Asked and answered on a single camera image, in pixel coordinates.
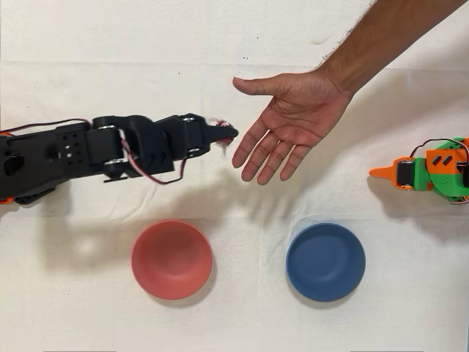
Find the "person's bare hand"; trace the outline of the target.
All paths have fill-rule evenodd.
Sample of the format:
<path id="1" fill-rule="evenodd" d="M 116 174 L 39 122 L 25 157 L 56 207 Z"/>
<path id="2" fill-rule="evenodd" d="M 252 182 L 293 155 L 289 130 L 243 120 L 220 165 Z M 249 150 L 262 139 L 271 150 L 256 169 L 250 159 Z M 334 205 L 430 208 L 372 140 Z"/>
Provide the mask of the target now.
<path id="1" fill-rule="evenodd" d="M 353 93 L 327 73 L 282 73 L 269 78 L 233 78 L 250 96 L 269 96 L 269 104 L 247 130 L 233 158 L 244 182 L 269 183 L 275 173 L 286 181 L 303 159 L 337 124 Z"/>

